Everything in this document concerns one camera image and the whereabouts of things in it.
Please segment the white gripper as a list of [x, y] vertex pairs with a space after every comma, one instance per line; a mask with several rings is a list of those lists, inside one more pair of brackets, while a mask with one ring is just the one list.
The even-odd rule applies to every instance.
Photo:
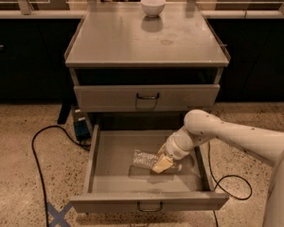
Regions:
[[162, 173], [173, 166], [173, 160], [182, 160], [192, 149], [193, 142], [187, 131], [178, 130], [174, 132], [157, 151], [160, 157], [153, 165], [152, 170], [156, 173]]

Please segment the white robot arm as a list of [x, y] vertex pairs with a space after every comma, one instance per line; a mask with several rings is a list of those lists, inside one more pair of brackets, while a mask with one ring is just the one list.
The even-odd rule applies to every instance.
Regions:
[[161, 173], [169, 169], [213, 138], [245, 150], [273, 167], [262, 226], [284, 227], [284, 132], [229, 123], [205, 111], [192, 110], [185, 115], [184, 126], [159, 149], [159, 159], [152, 170]]

